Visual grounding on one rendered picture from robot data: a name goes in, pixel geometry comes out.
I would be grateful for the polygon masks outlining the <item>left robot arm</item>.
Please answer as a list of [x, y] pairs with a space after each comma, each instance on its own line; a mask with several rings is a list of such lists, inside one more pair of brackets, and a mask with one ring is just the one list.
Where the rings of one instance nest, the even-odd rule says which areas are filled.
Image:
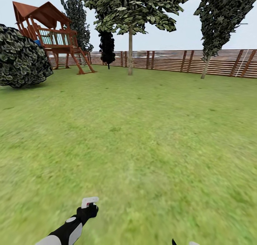
[[88, 204], [96, 203], [98, 200], [97, 196], [83, 198], [82, 206], [77, 209], [76, 215], [70, 217], [64, 225], [34, 245], [73, 245], [81, 236], [86, 221], [97, 216], [97, 206]]

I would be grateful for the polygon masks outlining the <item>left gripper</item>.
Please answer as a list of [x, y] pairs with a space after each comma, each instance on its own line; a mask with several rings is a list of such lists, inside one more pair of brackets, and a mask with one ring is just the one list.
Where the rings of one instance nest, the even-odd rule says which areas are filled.
[[96, 205], [89, 205], [89, 207], [82, 209], [79, 207], [77, 209], [78, 213], [84, 213], [86, 216], [86, 221], [88, 221], [89, 218], [95, 218], [97, 216], [97, 206]]

